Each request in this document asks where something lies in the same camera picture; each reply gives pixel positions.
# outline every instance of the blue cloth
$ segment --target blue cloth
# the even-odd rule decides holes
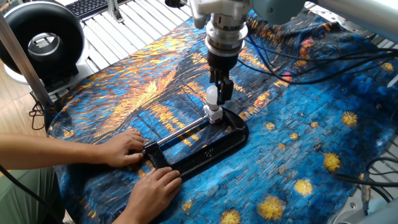
[[[248,26],[260,45],[301,58],[336,57],[376,47],[366,39],[303,11],[288,24],[269,26],[250,14]],[[209,83],[204,30],[189,20],[153,44],[82,81],[64,97],[65,106],[48,135],[101,144],[127,129],[158,140],[198,119]],[[269,54],[278,72],[294,74],[319,62]],[[240,59],[265,69],[251,45]],[[194,176],[156,222],[326,223],[355,187],[331,177],[358,177],[379,156],[396,128],[397,62],[369,62],[316,85],[288,85],[237,64],[231,71],[233,99],[226,108],[249,127],[240,151]],[[358,60],[337,61],[293,81],[324,77]],[[217,138],[207,126],[164,151],[174,163]],[[70,215],[79,223],[111,223],[150,162],[111,169],[75,164],[56,168]]]

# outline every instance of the black clamp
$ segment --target black clamp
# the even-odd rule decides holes
[[[231,100],[234,90],[234,82],[229,79],[229,72],[222,72],[214,68],[210,69],[210,83],[217,86],[217,105],[225,104],[225,101]]]
[[[180,171],[182,180],[186,181],[222,160],[225,156],[240,150],[247,142],[249,129],[242,118],[223,108],[221,122],[227,123],[232,131],[174,164],[167,162],[156,142],[145,146],[143,153],[148,155],[156,169],[171,167],[173,170]]]

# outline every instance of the human hand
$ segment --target human hand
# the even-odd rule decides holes
[[[140,161],[144,155],[134,153],[129,155],[129,150],[141,152],[144,139],[140,132],[128,130],[117,134],[106,143],[97,145],[95,149],[99,159],[97,163],[107,164],[112,167],[122,167]]]
[[[147,224],[169,206],[181,189],[180,172],[164,167],[152,169],[139,180],[126,209],[113,224]]]

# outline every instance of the person's left hand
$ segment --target person's left hand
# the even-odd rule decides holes
[[[100,164],[107,164],[112,167],[122,167],[139,162],[144,155],[129,151],[141,152],[144,139],[140,132],[128,130],[117,134],[106,143],[97,145],[96,151],[99,154]]]

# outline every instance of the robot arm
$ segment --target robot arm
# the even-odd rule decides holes
[[[283,24],[296,16],[306,0],[190,0],[196,28],[206,25],[210,82],[217,87],[217,105],[231,99],[229,71],[236,65],[248,33],[246,15],[253,9],[270,24]],[[390,0],[313,0],[321,7],[365,29],[398,42],[398,2]]]

